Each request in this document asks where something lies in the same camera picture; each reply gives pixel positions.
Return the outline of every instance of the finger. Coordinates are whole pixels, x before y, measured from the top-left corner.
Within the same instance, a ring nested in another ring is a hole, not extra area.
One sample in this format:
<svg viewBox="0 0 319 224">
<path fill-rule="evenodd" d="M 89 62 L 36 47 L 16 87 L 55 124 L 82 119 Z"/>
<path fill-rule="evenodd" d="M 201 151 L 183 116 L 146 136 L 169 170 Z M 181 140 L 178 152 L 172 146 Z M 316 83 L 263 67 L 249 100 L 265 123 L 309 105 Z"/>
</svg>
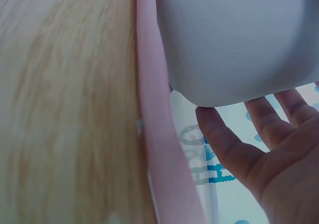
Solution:
<svg viewBox="0 0 319 224">
<path fill-rule="evenodd" d="M 249 171 L 265 155 L 260 149 L 240 141 L 214 108 L 197 108 L 199 127 L 220 163 L 246 185 Z"/>
<path fill-rule="evenodd" d="M 294 127 L 281 120 L 265 97 L 245 102 L 251 120 L 267 147 L 271 150 L 282 143 Z"/>
<path fill-rule="evenodd" d="M 307 104 L 296 89 L 275 94 L 290 123 L 296 127 L 312 118 L 318 111 Z"/>
</svg>

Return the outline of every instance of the pink edge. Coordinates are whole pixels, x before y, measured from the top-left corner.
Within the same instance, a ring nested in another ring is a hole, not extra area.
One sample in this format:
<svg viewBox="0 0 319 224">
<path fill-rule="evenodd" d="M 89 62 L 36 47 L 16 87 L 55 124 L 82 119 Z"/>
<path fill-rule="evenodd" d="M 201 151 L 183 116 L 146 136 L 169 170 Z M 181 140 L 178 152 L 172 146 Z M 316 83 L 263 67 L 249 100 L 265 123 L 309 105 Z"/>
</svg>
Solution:
<svg viewBox="0 0 319 224">
<path fill-rule="evenodd" d="M 137 0 L 142 116 L 160 224 L 205 224 L 191 170 L 176 135 L 156 0 Z"/>
</svg>

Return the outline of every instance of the gray object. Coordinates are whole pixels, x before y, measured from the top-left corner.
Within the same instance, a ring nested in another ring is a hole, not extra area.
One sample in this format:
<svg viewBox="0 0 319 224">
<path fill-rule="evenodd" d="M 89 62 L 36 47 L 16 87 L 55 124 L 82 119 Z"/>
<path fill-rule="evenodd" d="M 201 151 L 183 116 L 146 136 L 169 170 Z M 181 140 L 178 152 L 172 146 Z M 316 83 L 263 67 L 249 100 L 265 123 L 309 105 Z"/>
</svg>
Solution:
<svg viewBox="0 0 319 224">
<path fill-rule="evenodd" d="M 170 86 L 203 107 L 319 80 L 319 0 L 157 0 Z"/>
</svg>

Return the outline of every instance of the wooden surface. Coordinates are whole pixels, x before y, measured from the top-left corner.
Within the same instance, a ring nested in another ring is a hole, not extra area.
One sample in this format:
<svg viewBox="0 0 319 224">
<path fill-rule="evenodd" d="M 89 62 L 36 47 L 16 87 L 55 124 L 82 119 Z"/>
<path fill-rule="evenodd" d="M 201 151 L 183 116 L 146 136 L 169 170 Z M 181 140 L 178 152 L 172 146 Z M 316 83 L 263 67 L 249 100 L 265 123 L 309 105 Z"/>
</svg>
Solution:
<svg viewBox="0 0 319 224">
<path fill-rule="evenodd" d="M 135 0 L 0 0 L 0 223 L 154 224 Z"/>
</svg>

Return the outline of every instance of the hand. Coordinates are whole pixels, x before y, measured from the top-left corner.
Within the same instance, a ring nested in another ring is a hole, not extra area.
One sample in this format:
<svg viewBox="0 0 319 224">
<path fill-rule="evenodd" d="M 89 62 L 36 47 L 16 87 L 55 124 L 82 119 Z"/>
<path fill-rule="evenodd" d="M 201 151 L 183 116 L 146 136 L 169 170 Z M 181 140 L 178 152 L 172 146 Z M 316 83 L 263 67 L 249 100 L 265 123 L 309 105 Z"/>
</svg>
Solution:
<svg viewBox="0 0 319 224">
<path fill-rule="evenodd" d="M 268 153 L 241 142 L 214 108 L 197 108 L 199 127 L 221 164 L 253 193 L 270 223 L 318 224 L 319 112 L 295 89 L 275 97 L 290 123 L 264 97 L 245 103 Z"/>
</svg>

